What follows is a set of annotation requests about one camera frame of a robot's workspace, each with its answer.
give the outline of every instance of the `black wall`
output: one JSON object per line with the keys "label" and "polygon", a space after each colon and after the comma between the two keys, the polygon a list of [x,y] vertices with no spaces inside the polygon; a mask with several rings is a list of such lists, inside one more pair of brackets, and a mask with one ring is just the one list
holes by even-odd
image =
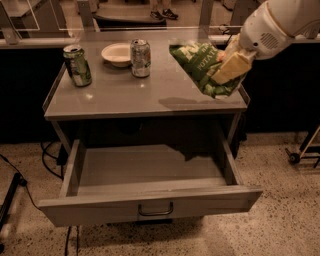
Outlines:
{"label": "black wall", "polygon": [[294,44],[256,60],[244,88],[248,132],[309,130],[320,118],[320,44]]}
{"label": "black wall", "polygon": [[0,50],[0,143],[57,139],[42,105],[62,54],[62,48]]}

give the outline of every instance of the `can lid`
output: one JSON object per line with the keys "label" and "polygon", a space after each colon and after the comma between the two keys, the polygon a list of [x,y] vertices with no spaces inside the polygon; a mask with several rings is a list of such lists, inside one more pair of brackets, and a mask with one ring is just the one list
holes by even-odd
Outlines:
{"label": "can lid", "polygon": [[64,52],[77,52],[81,50],[81,46],[79,44],[71,44],[63,48]]}
{"label": "can lid", "polygon": [[147,44],[147,41],[143,39],[133,39],[132,43],[136,45],[145,45]]}

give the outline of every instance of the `drawer handle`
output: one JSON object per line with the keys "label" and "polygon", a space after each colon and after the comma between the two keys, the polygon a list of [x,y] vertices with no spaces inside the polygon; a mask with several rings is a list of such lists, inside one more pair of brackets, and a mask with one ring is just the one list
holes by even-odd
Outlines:
{"label": "drawer handle", "polygon": [[173,202],[170,202],[169,209],[164,212],[143,212],[141,204],[139,204],[139,206],[138,206],[138,211],[141,216],[146,216],[146,217],[169,215],[173,212]]}

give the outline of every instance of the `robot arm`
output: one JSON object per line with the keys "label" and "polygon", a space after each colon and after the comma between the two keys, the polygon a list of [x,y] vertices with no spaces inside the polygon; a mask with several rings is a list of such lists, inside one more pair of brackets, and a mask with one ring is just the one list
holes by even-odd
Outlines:
{"label": "robot arm", "polygon": [[245,21],[239,46],[269,59],[287,48],[297,35],[315,38],[320,29],[320,0],[269,0]]}
{"label": "robot arm", "polygon": [[229,43],[220,69],[212,76],[223,84],[248,72],[254,59],[270,59],[295,36],[315,38],[320,29],[320,0],[269,0],[245,21]]}

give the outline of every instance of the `green soda can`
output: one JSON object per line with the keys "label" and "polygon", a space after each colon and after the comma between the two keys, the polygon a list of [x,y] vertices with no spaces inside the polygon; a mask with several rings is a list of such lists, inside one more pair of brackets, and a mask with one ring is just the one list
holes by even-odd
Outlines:
{"label": "green soda can", "polygon": [[84,57],[84,50],[79,44],[68,45],[63,48],[63,57],[73,83],[76,86],[91,84],[91,72]]}

